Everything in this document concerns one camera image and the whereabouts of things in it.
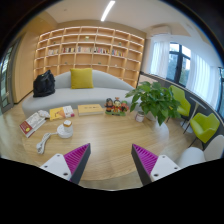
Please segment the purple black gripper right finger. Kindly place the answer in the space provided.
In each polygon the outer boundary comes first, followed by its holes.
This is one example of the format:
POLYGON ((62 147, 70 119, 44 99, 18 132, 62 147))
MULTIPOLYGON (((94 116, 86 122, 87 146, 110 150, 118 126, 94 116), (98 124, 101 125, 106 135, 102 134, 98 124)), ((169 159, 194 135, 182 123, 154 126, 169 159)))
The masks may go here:
POLYGON ((136 144, 132 145, 131 154, 143 186, 180 170, 168 156, 157 156, 136 144))

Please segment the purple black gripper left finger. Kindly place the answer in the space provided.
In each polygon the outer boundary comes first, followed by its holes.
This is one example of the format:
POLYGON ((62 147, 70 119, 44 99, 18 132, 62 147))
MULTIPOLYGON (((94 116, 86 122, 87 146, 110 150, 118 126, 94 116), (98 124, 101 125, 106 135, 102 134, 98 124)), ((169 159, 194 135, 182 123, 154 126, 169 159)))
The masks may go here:
POLYGON ((65 155, 55 154, 41 166, 41 169, 78 184, 90 154, 90 144, 85 144, 65 155))

